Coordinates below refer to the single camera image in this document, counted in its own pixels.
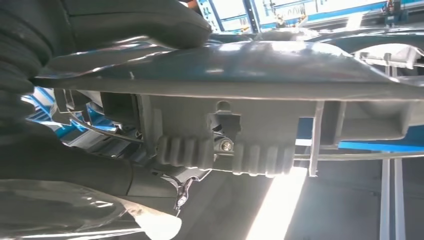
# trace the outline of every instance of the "bolt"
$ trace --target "bolt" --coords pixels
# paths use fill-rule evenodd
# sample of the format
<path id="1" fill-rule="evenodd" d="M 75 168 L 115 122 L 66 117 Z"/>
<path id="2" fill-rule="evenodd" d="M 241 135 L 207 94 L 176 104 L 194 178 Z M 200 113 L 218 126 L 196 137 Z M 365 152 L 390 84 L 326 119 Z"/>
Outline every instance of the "bolt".
<path id="1" fill-rule="evenodd" d="M 182 196 L 182 197 L 178 200 L 177 205 L 178 205 L 178 206 L 182 206 L 182 205 L 184 205 L 184 204 L 186 203 L 186 201 L 187 201 L 187 197 Z"/>
<path id="2" fill-rule="evenodd" d="M 233 144 L 229 140 L 225 139 L 221 142 L 222 151 L 229 152 L 232 149 L 233 149 Z"/>

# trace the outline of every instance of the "metal rod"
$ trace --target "metal rod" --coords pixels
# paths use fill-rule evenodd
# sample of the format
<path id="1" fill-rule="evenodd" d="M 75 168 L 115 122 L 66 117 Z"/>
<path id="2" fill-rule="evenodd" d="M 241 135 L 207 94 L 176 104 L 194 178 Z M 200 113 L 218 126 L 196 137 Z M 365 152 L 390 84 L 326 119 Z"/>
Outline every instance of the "metal rod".
<path id="1" fill-rule="evenodd" d="M 390 159 L 382 160 L 379 240 L 390 240 Z"/>
<path id="2" fill-rule="evenodd" d="M 312 126 L 312 145 L 310 148 L 309 176 L 317 176 L 318 156 L 321 145 L 321 123 L 323 121 L 324 101 L 316 102 Z"/>
<path id="3" fill-rule="evenodd" d="M 116 139 L 120 139 L 122 141 L 130 142 L 130 143 L 136 143 L 136 144 L 143 143 L 143 141 L 141 139 L 138 139 L 138 138 L 119 135 L 119 134 L 116 134 L 116 133 L 113 133 L 113 132 L 104 131 L 104 130 L 98 129 L 97 127 L 88 125 L 87 123 L 81 121 L 77 116 L 73 115 L 72 113 L 70 114 L 70 119 L 72 119 L 77 124 L 83 126 L 86 129 L 89 129 L 89 130 L 94 131 L 94 132 L 99 133 L 99 134 L 103 134 L 103 135 L 111 137 L 111 138 L 116 138 Z"/>
<path id="4" fill-rule="evenodd" d="M 402 158 L 394 161 L 394 215 L 396 240 L 406 240 Z"/>

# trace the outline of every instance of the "gray plastic cover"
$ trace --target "gray plastic cover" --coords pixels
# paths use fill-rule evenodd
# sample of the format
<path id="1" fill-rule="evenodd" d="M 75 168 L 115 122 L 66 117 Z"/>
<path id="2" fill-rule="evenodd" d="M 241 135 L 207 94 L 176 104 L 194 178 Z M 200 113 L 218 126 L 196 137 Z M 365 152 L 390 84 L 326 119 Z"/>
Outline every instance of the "gray plastic cover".
<path id="1" fill-rule="evenodd" d="M 178 50 L 98 67 L 78 77 L 39 78 L 34 83 L 47 88 L 175 97 L 424 99 L 424 89 L 399 84 L 336 46 L 296 41 L 236 42 Z"/>

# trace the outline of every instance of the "car underside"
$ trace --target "car underside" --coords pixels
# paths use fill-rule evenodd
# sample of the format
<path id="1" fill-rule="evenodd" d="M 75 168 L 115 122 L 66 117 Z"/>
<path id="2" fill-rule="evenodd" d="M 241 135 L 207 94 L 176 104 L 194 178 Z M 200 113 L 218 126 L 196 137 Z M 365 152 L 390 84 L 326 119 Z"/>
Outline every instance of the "car underside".
<path id="1" fill-rule="evenodd" d="M 0 189 L 19 213 L 0 216 L 2 237 L 146 225 L 155 239 L 134 209 L 181 224 L 173 216 L 210 171 L 272 178 L 304 166 L 314 177 L 319 161 L 424 156 L 342 146 L 424 124 L 424 29 L 211 34 L 173 0 L 114 2 L 0 2 Z M 373 48 L 393 44 L 402 47 Z M 88 131 L 67 141 L 27 120 L 34 107 L 22 96 L 34 86 L 52 89 L 55 122 Z M 96 210 L 82 196 L 98 198 Z"/>

